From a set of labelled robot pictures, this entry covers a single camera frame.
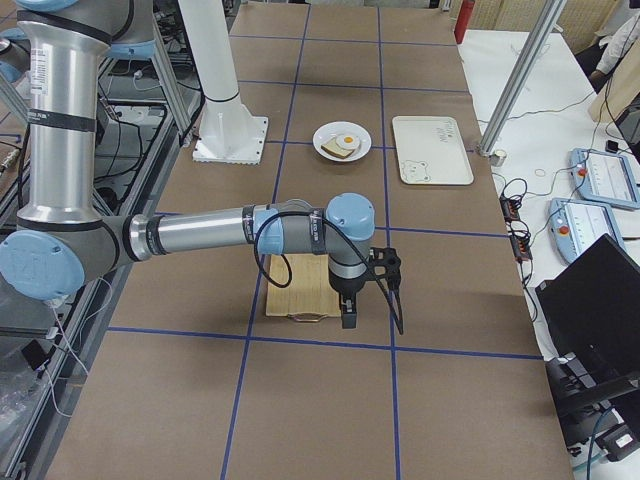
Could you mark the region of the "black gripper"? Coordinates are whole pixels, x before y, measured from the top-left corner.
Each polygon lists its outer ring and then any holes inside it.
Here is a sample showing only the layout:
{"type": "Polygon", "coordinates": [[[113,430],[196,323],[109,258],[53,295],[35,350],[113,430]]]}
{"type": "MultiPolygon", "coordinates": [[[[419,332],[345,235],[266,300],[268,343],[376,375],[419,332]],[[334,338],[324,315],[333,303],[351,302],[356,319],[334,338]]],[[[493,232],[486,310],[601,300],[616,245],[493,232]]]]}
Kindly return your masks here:
{"type": "Polygon", "coordinates": [[[343,329],[355,329],[357,326],[357,293],[362,289],[362,278],[344,278],[329,274],[330,286],[338,293],[343,329]]]}

